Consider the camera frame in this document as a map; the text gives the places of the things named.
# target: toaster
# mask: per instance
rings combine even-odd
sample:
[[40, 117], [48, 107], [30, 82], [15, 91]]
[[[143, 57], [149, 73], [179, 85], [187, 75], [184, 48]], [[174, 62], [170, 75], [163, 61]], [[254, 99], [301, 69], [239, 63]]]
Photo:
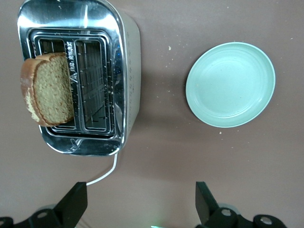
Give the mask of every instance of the toaster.
[[74, 119], [39, 126], [57, 152], [112, 155], [121, 150], [139, 111], [140, 34], [105, 0], [27, 0], [19, 10], [24, 59], [65, 52]]

